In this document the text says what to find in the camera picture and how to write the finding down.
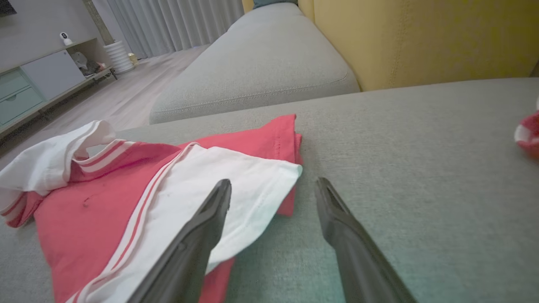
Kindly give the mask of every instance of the gray curtain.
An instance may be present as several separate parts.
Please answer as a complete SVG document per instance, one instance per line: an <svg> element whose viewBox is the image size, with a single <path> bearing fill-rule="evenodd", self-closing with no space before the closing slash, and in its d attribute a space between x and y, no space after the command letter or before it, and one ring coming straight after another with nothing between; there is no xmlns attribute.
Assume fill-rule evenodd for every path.
<svg viewBox="0 0 539 303"><path fill-rule="evenodd" d="M241 0L108 0L139 58L213 43L243 15Z"/></svg>

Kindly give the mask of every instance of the wooden floor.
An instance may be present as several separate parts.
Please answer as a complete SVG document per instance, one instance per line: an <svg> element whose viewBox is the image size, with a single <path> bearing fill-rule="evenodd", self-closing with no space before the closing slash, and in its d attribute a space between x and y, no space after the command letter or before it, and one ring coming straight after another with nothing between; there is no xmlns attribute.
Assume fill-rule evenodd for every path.
<svg viewBox="0 0 539 303"><path fill-rule="evenodd" d="M111 77L54 106L0 141L0 170L26 148L93 120L106 120L116 131L148 125L160 92L206 48L208 45L140 60L118 80Z"/></svg>

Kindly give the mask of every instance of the green drawer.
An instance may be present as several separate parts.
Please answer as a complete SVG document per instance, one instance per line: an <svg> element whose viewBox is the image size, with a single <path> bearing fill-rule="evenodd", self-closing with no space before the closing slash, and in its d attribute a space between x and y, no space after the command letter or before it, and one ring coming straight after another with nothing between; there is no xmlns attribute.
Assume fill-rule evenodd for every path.
<svg viewBox="0 0 539 303"><path fill-rule="evenodd" d="M0 75L0 99L7 97L21 88L28 86L28 82L24 79L20 71L12 71L7 74Z"/></svg>
<svg viewBox="0 0 539 303"><path fill-rule="evenodd" d="M3 100L0 102L0 123L6 124L41 101L41 98L31 87Z"/></svg>

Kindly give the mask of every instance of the gray sofa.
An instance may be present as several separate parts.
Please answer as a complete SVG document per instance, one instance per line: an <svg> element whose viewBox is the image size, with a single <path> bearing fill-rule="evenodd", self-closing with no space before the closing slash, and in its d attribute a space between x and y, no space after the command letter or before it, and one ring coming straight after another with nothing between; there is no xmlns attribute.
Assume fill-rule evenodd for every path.
<svg viewBox="0 0 539 303"><path fill-rule="evenodd" d="M292 3L255 9L159 96L150 124L359 92L331 43Z"/></svg>
<svg viewBox="0 0 539 303"><path fill-rule="evenodd" d="M331 180L420 303L539 301L539 165L514 143L539 79L339 95L119 132L179 144L297 114L303 175L291 218L240 253L227 302L344 302L314 200ZM50 302L35 225L2 226L1 302Z"/></svg>

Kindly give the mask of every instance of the black screen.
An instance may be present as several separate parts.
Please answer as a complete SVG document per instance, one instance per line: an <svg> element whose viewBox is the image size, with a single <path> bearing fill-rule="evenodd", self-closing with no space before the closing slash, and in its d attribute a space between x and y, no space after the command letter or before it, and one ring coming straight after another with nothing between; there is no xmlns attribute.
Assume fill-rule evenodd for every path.
<svg viewBox="0 0 539 303"><path fill-rule="evenodd" d="M17 13L8 0L0 0L0 17Z"/></svg>

